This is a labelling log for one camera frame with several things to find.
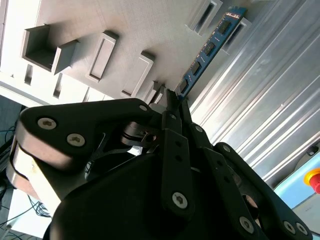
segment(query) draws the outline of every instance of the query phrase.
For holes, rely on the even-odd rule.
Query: red emergency stop button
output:
[[[311,186],[317,194],[320,194],[320,168],[309,171],[303,178],[308,186]]]

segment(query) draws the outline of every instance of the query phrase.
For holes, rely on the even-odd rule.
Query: memory chip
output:
[[[223,21],[223,23],[220,25],[218,32],[221,34],[225,34],[226,31],[229,29],[229,27],[231,26],[231,22],[230,21]]]
[[[198,61],[196,61],[196,62],[193,64],[192,68],[191,68],[192,74],[195,76],[195,75],[198,73],[198,71],[200,70],[200,68],[201,68],[200,63],[199,63]]]
[[[180,86],[179,86],[179,89],[180,89],[180,93],[184,93],[186,91],[186,89],[188,88],[188,80],[187,79],[183,79]]]
[[[209,44],[204,49],[204,54],[209,56],[213,49],[215,49],[216,45],[214,45],[212,42],[209,42]]]

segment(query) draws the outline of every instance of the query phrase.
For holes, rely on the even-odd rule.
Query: rectangular slot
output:
[[[231,22],[230,21],[223,21],[222,24],[220,25],[219,29],[218,29],[218,32],[221,33],[222,35],[224,35],[228,29],[230,28],[231,26]]]
[[[90,87],[88,87],[86,92],[85,92],[85,95],[84,95],[83,100],[82,100],[83,103],[88,102],[89,97],[90,97],[89,91],[90,91]]]
[[[28,64],[28,66],[26,67],[26,72],[24,77],[25,84],[31,85],[33,70],[34,70],[34,67]]]
[[[209,44],[205,47],[205,49],[204,49],[204,54],[205,55],[207,55],[207,56],[209,56],[212,52],[213,52],[213,50],[215,49],[215,47],[216,47],[216,45],[214,45],[214,43],[213,42],[209,42]]]
[[[56,81],[56,85],[55,85],[55,88],[54,88],[54,92],[53,92],[53,96],[57,99],[59,99],[60,97],[60,93],[61,93],[61,88],[62,88],[62,73],[59,73],[58,75],[58,79]]]
[[[188,80],[187,79],[183,79],[180,86],[179,86],[179,89],[180,89],[180,93],[184,93],[187,88],[188,88],[189,84],[188,84]]]
[[[237,34],[239,33],[239,31],[243,28],[244,26],[242,24],[239,24],[236,29],[233,31],[233,33],[231,34],[231,36],[229,37],[229,39],[225,42],[225,46],[228,48],[232,42],[235,40],[235,37],[237,36]]]
[[[209,17],[209,14],[211,13],[211,11],[214,9],[215,5],[210,2],[209,6],[206,8],[204,14],[202,15],[202,17],[200,18],[200,21],[198,22],[198,24],[195,27],[195,31],[199,32],[199,30],[201,29],[201,27],[203,26],[203,24],[205,23],[205,21],[207,20],[207,18]]]
[[[187,26],[200,36],[203,35],[222,4],[223,2],[220,0],[200,1],[195,11],[191,14],[192,17]]]
[[[110,60],[118,36],[111,32],[103,32],[94,51],[93,60],[87,73],[87,78],[99,82]]]
[[[230,54],[235,48],[239,46],[239,43],[247,34],[250,26],[251,26],[251,22],[249,22],[247,19],[243,17],[241,19],[241,22],[236,26],[236,28],[233,30],[229,38],[226,40],[222,49],[227,54]]]
[[[200,69],[201,69],[201,65],[198,61],[196,61],[191,68],[191,72],[195,76],[197,75]]]
[[[142,52],[138,60],[131,68],[127,81],[121,94],[124,97],[135,98],[142,83],[146,79],[152,65],[154,64],[154,57],[146,52]]]
[[[156,81],[152,81],[148,86],[148,89],[145,92],[144,96],[142,97],[142,100],[146,104],[149,104],[151,100],[154,98],[154,96],[156,95],[159,88],[160,88],[160,85]]]
[[[159,91],[155,94],[155,96],[152,99],[151,103],[158,104],[159,101],[161,100],[162,96],[165,94],[166,90],[167,90],[166,87],[162,85],[160,87]]]

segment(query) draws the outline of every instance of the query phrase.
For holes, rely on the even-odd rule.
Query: white panel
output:
[[[142,52],[126,78],[126,83],[121,92],[124,97],[136,97],[153,64],[154,61]]]
[[[74,78],[62,75],[62,88],[59,96],[61,104],[81,103],[86,95],[88,86]]]
[[[102,101],[105,97],[102,92],[99,92],[92,87],[89,88],[88,95],[88,102]]]

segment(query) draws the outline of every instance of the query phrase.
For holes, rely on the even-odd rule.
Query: black cable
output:
[[[1,205],[1,207],[9,210],[9,208],[8,208],[8,207],[6,207],[6,206]]]
[[[15,126],[11,126],[11,127],[9,127],[8,130],[9,130],[9,131],[10,131],[10,130],[15,131],[16,128],[15,128]],[[9,132],[7,131],[7,132],[5,133],[5,135],[4,135],[4,141],[5,141],[5,142],[7,142],[7,135],[8,135],[8,133],[9,133]]]
[[[44,218],[51,218],[47,208],[45,207],[45,205],[42,203],[42,202],[37,202],[37,203],[34,203],[30,196],[28,195],[28,198],[29,198],[29,201],[31,203],[32,206],[36,206],[36,207],[33,207],[33,209],[35,210],[35,214],[39,217],[44,217]]]
[[[17,234],[14,234],[12,231],[10,231],[9,234],[12,234],[12,235],[15,237],[15,238],[12,238],[11,240],[14,240],[14,239],[23,240],[23,239],[21,238],[21,236],[25,235],[25,233],[24,233],[24,234],[21,234],[20,236],[18,236]]]
[[[34,205],[33,205],[32,207],[30,207],[28,210],[20,213],[19,215],[15,216],[15,217],[13,217],[13,218],[11,218],[11,219],[8,219],[7,221],[4,221],[4,222],[0,223],[0,227],[2,227],[2,226],[3,226],[4,224],[6,224],[7,222],[9,222],[9,221],[11,221],[11,220],[13,220],[13,219],[16,219],[16,218],[20,217],[21,215],[25,214],[26,212],[30,211],[33,207],[34,207]]]

